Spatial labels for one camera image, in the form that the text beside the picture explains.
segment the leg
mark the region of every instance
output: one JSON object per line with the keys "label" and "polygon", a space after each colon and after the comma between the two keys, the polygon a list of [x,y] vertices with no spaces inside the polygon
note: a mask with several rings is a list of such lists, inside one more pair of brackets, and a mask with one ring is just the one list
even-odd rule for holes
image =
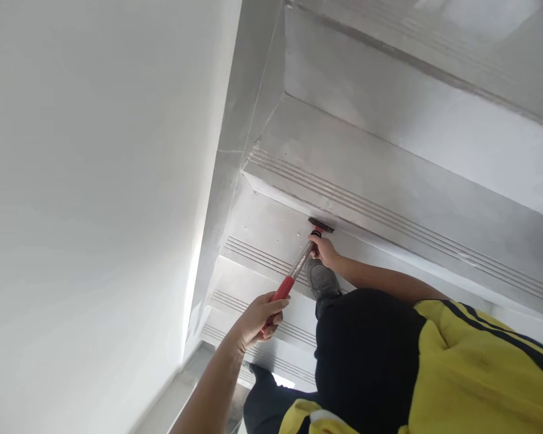
{"label": "leg", "polygon": [[342,296],[342,290],[334,272],[319,259],[308,259],[306,277],[316,298],[316,318],[319,319],[332,302]]}
{"label": "leg", "polygon": [[425,322],[381,291],[331,300],[316,328],[319,404],[359,432],[396,433],[408,421]]}
{"label": "leg", "polygon": [[250,370],[256,381],[243,407],[249,434],[278,434],[284,415],[295,400],[302,398],[317,402],[315,393],[278,386],[271,372],[260,366],[251,364]]}

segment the shoe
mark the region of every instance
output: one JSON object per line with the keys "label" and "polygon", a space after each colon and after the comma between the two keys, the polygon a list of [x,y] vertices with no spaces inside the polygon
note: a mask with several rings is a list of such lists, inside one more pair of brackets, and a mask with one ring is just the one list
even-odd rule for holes
{"label": "shoe", "polygon": [[309,258],[306,264],[306,276],[312,294],[316,300],[335,298],[342,295],[336,274],[325,267],[319,259]]}
{"label": "shoe", "polygon": [[267,379],[268,377],[271,377],[271,379],[273,380],[273,376],[270,371],[268,371],[265,368],[262,368],[259,365],[256,365],[255,363],[249,363],[247,366],[247,369],[249,369],[249,371],[255,376],[256,381],[263,381],[264,379]]}

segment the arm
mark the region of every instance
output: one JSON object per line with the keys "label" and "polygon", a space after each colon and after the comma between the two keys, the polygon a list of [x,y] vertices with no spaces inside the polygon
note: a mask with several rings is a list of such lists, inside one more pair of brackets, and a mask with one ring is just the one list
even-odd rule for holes
{"label": "arm", "polygon": [[[246,350],[258,341],[269,341],[284,318],[281,311],[289,301],[270,303],[273,294],[256,298],[225,336],[170,434],[223,434]],[[263,334],[265,322],[276,313]]]}
{"label": "arm", "polygon": [[450,300],[446,295],[416,277],[339,255],[327,238],[310,235],[308,239],[318,246],[317,251],[312,251],[312,257],[322,260],[326,267],[340,274],[356,288],[379,289],[408,304],[428,298]]}

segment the concrete stair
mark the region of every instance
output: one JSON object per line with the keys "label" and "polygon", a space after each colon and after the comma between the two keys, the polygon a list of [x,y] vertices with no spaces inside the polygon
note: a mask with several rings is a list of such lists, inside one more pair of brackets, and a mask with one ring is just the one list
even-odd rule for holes
{"label": "concrete stair", "polygon": [[[543,86],[513,92],[507,80],[524,83],[529,69],[496,74],[503,68],[467,34],[469,51],[434,55],[437,39],[452,46],[456,33],[443,28],[430,42],[416,24],[407,31],[399,17],[427,22],[433,7],[418,3],[404,15],[371,0],[286,5],[286,93],[241,167],[209,281],[206,342],[217,346],[255,297],[277,289],[309,216],[336,229],[328,237],[341,254],[543,340]],[[484,69],[473,80],[475,62]],[[246,361],[315,390],[314,306],[303,271],[284,323]],[[253,384],[245,367],[240,382]]]}
{"label": "concrete stair", "polygon": [[291,0],[288,8],[543,125],[543,2]]}

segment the black stripe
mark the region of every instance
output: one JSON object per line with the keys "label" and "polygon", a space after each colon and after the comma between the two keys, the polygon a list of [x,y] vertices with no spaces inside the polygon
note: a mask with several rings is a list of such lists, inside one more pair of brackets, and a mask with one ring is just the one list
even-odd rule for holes
{"label": "black stripe", "polygon": [[526,341],[531,342],[533,345],[536,345],[537,347],[539,347],[540,349],[543,350],[543,344],[540,343],[539,341],[536,341],[536,340],[534,340],[533,338],[530,338],[530,337],[528,337],[528,336],[526,336],[526,335],[522,335],[522,334],[520,334],[520,333],[512,332],[511,330],[506,330],[506,329],[504,329],[504,328],[502,328],[502,327],[499,327],[498,325],[493,324],[493,323],[487,321],[486,319],[481,318],[481,317],[478,315],[477,311],[476,311],[475,309],[473,309],[471,306],[469,306],[469,305],[467,305],[467,304],[464,304],[464,303],[461,303],[461,304],[465,307],[465,309],[466,309],[466,311],[467,311],[468,313],[470,313],[472,316],[475,317],[475,319],[476,319],[477,321],[484,322],[485,324],[488,324],[489,326],[491,326],[491,327],[493,327],[493,328],[495,328],[495,329],[502,330],[502,331],[504,331],[505,333],[511,333],[511,334],[513,334],[513,335],[515,335],[515,336],[519,336],[521,339],[525,339]]}
{"label": "black stripe", "polygon": [[511,335],[508,335],[505,332],[502,332],[500,330],[492,330],[485,327],[483,324],[480,324],[476,322],[474,319],[470,319],[468,316],[466,316],[457,306],[455,306],[452,302],[448,300],[441,300],[442,303],[448,307],[452,313],[454,313],[456,316],[458,316],[460,319],[462,319],[464,322],[469,324],[471,327],[474,327],[477,330],[481,330],[483,332],[489,332],[490,334],[503,339],[504,341],[507,341],[511,345],[516,346],[521,351],[523,351],[526,355],[528,355],[532,361],[543,371],[543,353],[540,353],[539,351],[535,350],[534,348],[527,345],[525,342],[521,342],[515,338],[513,338]]}

